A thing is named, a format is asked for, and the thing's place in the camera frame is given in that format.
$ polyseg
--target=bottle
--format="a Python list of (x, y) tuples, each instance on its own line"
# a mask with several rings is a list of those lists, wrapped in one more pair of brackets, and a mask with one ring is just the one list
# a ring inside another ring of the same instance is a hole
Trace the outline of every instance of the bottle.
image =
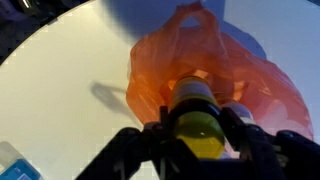
[(0, 180), (42, 180), (38, 171), (8, 142), (0, 143)]
[(253, 120), (253, 116), (251, 114), (251, 111), (245, 107), (244, 105), (235, 102), (235, 101), (231, 101), (231, 102), (227, 102), (225, 104), (223, 104), (221, 106), (221, 108), (223, 107), (229, 107), (233, 110), (233, 112), (239, 116), (239, 118), (247, 124), (256, 124)]
[[(238, 115), (238, 117), (246, 124), (256, 124), (253, 120), (253, 116), (251, 114), (251, 111), (244, 105), (235, 102), (233, 100), (229, 100), (225, 104), (221, 105), (221, 108), (223, 107), (229, 107), (233, 110), (233, 112)], [(225, 151), (224, 154), (229, 155), (229, 158), (239, 158), (240, 153), (236, 152), (232, 149), (231, 145), (229, 142), (226, 142), (225, 144)]]
[(175, 119), (173, 134), (182, 139), (198, 158), (219, 158), (224, 134), (216, 120), (217, 102), (205, 80), (185, 77), (174, 85), (169, 116)]

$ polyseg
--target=orange plastic bag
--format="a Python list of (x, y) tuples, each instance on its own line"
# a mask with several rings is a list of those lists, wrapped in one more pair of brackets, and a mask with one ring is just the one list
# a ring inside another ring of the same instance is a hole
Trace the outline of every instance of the orange plastic bag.
[[(180, 28), (189, 16), (199, 26)], [(266, 132), (313, 137), (308, 109), (289, 77), (221, 33), (200, 2), (178, 6), (162, 28), (143, 37), (131, 50), (131, 68), (127, 103), (143, 124), (158, 121), (178, 79), (195, 75), (208, 81), (218, 103), (245, 105)]]

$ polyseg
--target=bag handle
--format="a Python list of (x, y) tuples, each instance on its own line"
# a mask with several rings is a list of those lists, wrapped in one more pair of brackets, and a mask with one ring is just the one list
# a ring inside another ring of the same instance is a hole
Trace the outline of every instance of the bag handle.
[(200, 1), (189, 5), (177, 6), (174, 15), (163, 25), (162, 30), (168, 33), (177, 31), (180, 24), (188, 17), (193, 16), (205, 31), (215, 31), (218, 22), (215, 16), (205, 9)]

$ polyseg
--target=white table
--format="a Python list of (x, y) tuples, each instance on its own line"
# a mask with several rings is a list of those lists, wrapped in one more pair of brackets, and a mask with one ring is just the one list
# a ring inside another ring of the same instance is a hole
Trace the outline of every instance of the white table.
[[(45, 179), (64, 180), (74, 179), (119, 129), (141, 129), (125, 101), (129, 52), (182, 2), (191, 1), (96, 0), (36, 32), (0, 68), (0, 141)], [(304, 0), (203, 4), (253, 36), (292, 78), (319, 143), (320, 84), (312, 80), (320, 72), (319, 7)], [(226, 23), (222, 29), (231, 32)], [(143, 166), (137, 179), (157, 179), (150, 163)]]

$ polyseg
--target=bottle label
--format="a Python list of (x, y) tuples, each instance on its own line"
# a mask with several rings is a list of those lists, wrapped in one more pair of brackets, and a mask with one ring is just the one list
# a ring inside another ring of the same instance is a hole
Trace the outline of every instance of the bottle label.
[(217, 104), (208, 85), (200, 78), (187, 77), (180, 80), (174, 87), (170, 108), (172, 109), (179, 102), (186, 99), (204, 99)]

